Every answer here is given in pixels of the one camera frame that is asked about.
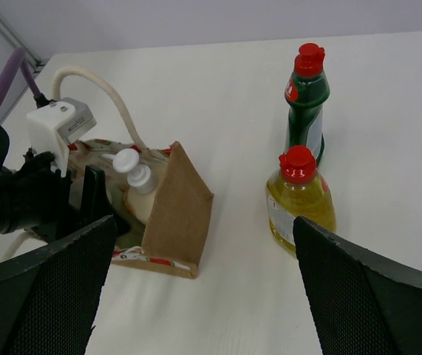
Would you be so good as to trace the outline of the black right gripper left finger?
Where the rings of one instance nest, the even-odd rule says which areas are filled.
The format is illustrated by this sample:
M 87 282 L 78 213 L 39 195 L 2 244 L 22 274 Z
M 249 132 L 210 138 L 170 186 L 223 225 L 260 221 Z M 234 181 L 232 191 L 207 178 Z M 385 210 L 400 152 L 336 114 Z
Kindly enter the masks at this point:
M 107 216 L 0 263 L 0 354 L 84 354 L 117 228 Z

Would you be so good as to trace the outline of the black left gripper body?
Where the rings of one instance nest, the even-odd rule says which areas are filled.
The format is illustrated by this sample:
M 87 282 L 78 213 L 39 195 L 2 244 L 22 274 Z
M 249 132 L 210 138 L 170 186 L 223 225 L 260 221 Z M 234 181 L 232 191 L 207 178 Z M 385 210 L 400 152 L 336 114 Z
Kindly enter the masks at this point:
M 80 212 L 69 204 L 72 173 L 51 170 L 54 155 L 28 149 L 25 162 L 16 172 L 4 166 L 10 147 L 0 125 L 0 234 L 33 230 L 51 243 L 84 227 Z

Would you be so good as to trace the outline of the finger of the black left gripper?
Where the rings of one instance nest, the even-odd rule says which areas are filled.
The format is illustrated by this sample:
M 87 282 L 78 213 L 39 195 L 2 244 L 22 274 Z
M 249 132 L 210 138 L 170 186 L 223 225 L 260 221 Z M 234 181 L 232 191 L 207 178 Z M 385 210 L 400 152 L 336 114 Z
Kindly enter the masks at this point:
M 130 225 L 116 212 L 109 200 L 104 170 L 95 165 L 86 166 L 84 176 L 72 182 L 69 206 L 74 226 L 78 229 L 102 217 L 113 216 L 117 226 L 117 236 L 130 230 Z

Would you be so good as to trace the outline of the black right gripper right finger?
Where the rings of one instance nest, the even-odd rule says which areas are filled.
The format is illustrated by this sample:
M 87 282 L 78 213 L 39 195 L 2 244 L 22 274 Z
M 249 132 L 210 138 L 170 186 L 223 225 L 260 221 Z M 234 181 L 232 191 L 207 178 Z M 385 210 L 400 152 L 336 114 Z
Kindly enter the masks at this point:
M 305 217 L 293 236 L 323 354 L 422 354 L 422 271 Z

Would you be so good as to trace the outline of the cream lotion pump bottle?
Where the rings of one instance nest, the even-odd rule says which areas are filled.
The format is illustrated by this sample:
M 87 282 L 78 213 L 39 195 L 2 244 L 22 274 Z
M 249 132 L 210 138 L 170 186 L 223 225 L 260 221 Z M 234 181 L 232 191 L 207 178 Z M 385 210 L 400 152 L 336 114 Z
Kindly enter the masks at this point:
M 126 208 L 141 223 L 147 224 L 152 213 L 158 186 L 158 177 L 152 169 L 140 162 L 139 153 L 132 148 L 120 150 L 112 159 L 113 169 L 126 176 L 129 186 Z

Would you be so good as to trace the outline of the burlap canvas bag watermelon print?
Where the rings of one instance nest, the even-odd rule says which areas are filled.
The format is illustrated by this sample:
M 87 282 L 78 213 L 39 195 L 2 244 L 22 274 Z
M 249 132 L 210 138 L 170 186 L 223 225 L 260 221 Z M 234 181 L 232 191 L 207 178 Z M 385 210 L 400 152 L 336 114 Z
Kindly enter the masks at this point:
M 213 194 L 199 176 L 180 143 L 169 149 L 150 149 L 140 138 L 128 108 L 117 91 L 102 78 L 82 67 L 59 69 L 52 83 L 52 102 L 61 101 L 63 80 L 76 75 L 100 87 L 114 102 L 132 139 L 126 146 L 114 141 L 83 141 L 69 145 L 67 172 L 72 182 L 82 178 L 86 166 L 95 165 L 106 174 L 106 189 L 116 212 L 130 225 L 129 232 L 116 236 L 111 263 L 194 279 L 211 219 Z M 126 208 L 129 188 L 126 176 L 112 166 L 113 157 L 122 149 L 135 149 L 140 162 L 158 177 L 152 213 L 141 223 Z

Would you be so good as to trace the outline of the yellow dish soap bottle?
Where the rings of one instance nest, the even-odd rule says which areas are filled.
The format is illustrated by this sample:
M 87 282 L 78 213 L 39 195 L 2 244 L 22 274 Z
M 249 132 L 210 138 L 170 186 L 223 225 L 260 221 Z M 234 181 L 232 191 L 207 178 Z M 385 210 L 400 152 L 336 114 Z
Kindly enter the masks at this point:
M 265 185 L 265 199 L 270 231 L 291 254 L 296 253 L 293 223 L 297 217 L 306 217 L 331 232 L 337 229 L 330 188 L 306 146 L 292 146 L 279 156 L 279 168 Z

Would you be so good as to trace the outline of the green bottle red cap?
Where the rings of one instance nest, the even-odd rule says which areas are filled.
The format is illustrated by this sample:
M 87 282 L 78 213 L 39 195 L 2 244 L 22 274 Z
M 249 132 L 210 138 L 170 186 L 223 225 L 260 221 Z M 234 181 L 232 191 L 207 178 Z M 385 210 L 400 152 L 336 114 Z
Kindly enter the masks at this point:
M 289 104 L 284 151 L 296 145 L 306 146 L 317 163 L 324 152 L 323 104 L 330 96 L 324 57 L 325 49 L 315 43 L 300 46 L 284 91 Z

